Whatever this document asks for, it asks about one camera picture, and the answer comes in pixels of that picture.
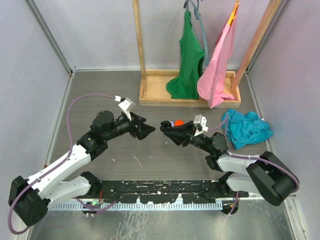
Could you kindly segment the black earbud case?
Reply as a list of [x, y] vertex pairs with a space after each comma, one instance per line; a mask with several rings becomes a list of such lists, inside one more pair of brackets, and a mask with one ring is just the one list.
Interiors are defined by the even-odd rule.
[[169, 132], [172, 129], [172, 122], [169, 120], [164, 120], [160, 123], [160, 131], [162, 133]]

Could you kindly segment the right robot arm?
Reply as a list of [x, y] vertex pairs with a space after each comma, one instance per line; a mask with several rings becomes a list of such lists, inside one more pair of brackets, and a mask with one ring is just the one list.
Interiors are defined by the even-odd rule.
[[269, 204], [279, 206], [300, 188], [298, 178], [270, 151], [253, 156], [232, 153], [223, 134], [206, 136], [203, 128], [193, 121], [175, 126], [166, 120], [161, 122], [160, 131], [177, 146], [192, 145], [209, 154], [205, 158], [207, 165], [225, 173], [219, 179], [219, 191], [225, 197], [235, 192], [255, 193]]

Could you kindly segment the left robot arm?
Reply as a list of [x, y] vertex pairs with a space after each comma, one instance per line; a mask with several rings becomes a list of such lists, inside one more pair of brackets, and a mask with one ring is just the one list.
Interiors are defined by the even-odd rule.
[[130, 134], [145, 139], [156, 129], [146, 119], [132, 112], [123, 112], [115, 118], [111, 111], [99, 112], [90, 130], [62, 157], [50, 166], [27, 177], [17, 176], [10, 186], [8, 226], [12, 213], [31, 227], [42, 220], [47, 212], [66, 200], [86, 195], [95, 198], [100, 193], [100, 181], [90, 172], [84, 172], [73, 181], [61, 183], [75, 170], [95, 160], [108, 148], [108, 141]]

